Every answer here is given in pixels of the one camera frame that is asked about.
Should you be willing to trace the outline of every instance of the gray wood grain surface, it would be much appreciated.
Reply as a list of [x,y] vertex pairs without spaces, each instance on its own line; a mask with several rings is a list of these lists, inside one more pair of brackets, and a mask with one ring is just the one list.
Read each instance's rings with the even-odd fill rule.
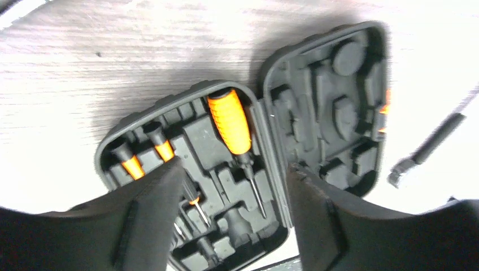
[[[395,191],[385,182],[390,167],[476,84],[478,5],[475,0],[50,2],[0,32],[0,205],[40,213],[106,193],[93,154],[120,118],[205,79],[254,88],[261,62],[276,49],[363,20],[388,27],[393,91],[383,172],[367,199],[424,212],[451,194],[479,197],[479,185],[471,181],[479,177],[477,109],[469,110],[455,139],[411,177],[418,183],[414,189]],[[280,256],[258,264],[295,253],[292,241]]]

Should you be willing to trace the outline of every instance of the precision screwdriver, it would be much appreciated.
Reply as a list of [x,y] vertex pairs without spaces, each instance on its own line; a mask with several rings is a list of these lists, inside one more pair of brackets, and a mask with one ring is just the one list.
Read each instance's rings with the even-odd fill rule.
[[422,143],[422,145],[409,157],[403,158],[392,169],[387,181],[394,187],[399,188],[401,179],[412,168],[426,162],[427,158],[439,145],[464,121],[466,116],[462,114],[465,108],[478,96],[479,85],[469,92],[461,101],[452,114],[443,120],[442,124]]
[[238,94],[234,89],[216,91],[208,96],[208,105],[223,141],[245,171],[261,214],[263,218],[266,218],[263,201],[254,179],[253,160],[249,154],[251,149],[250,130]]
[[[111,152],[121,161],[121,165],[125,170],[132,176],[134,180],[137,180],[145,175],[143,168],[141,167],[140,161],[136,155],[128,147],[128,144],[125,140],[121,138],[116,139],[112,142]],[[178,234],[186,240],[185,234],[181,231],[181,228],[175,224],[175,229]]]
[[[165,163],[172,159],[175,156],[173,152],[173,148],[171,147],[168,139],[163,133],[163,129],[161,124],[158,122],[151,122],[146,124],[143,127],[143,132],[148,136],[150,141],[155,145],[155,149],[158,154],[161,156]],[[193,180],[191,180],[190,176],[187,174],[185,181],[183,182],[183,187],[185,188],[185,198],[189,201],[191,205],[194,205],[198,210],[198,213],[203,220],[203,222],[208,226],[211,227],[208,218],[204,214],[203,210],[199,206],[199,196],[194,187]]]

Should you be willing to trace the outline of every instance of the open tool case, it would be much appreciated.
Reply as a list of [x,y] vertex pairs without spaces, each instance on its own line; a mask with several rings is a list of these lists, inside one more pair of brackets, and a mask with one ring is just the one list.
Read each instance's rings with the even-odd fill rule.
[[[277,50],[259,73],[258,91],[231,81],[203,81],[122,119],[95,155],[105,185],[133,181],[112,151],[127,146],[145,174],[162,165],[144,129],[163,128],[163,140],[183,162],[199,195],[198,210],[182,199],[169,263],[178,270],[237,270],[272,252],[293,226],[285,188],[297,163],[340,189],[363,196],[380,164],[386,104],[386,39],[376,22],[344,25]],[[251,182],[225,145],[207,96],[235,90],[251,135]]]

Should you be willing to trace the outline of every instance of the black handle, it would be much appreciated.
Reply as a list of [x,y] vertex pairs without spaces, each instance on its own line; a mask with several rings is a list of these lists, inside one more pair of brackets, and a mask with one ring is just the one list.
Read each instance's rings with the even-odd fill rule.
[[437,129],[434,134],[414,153],[412,160],[420,165],[465,119],[460,113],[454,113]]
[[183,187],[186,200],[192,202],[198,198],[198,192],[196,191],[193,180],[188,174],[186,174],[186,178],[184,179]]
[[185,175],[174,158],[67,212],[0,208],[0,270],[165,270]]

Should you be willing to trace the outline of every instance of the screwdriver shaft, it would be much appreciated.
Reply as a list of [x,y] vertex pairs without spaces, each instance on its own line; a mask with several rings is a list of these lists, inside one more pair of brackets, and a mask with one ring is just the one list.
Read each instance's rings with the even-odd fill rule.
[[264,206],[262,204],[261,196],[259,195],[259,190],[258,190],[258,185],[256,184],[256,181],[254,179],[249,180],[251,182],[251,188],[253,189],[253,194],[255,196],[256,202],[258,202],[258,207],[261,211],[261,215],[263,218],[266,218],[266,211],[264,209]]
[[201,207],[199,206],[198,202],[195,202],[194,203],[196,209],[198,210],[198,213],[199,215],[201,216],[201,219],[203,220],[203,222],[208,226],[208,228],[211,227],[211,224],[210,222],[208,221],[208,218],[206,217],[206,215],[204,214],[203,210],[201,209]]
[[183,239],[183,241],[186,240],[186,236],[185,234],[183,233],[183,231],[181,230],[181,228],[178,226],[178,224],[176,223],[173,223],[175,225],[175,230],[176,232],[178,233],[178,235]]

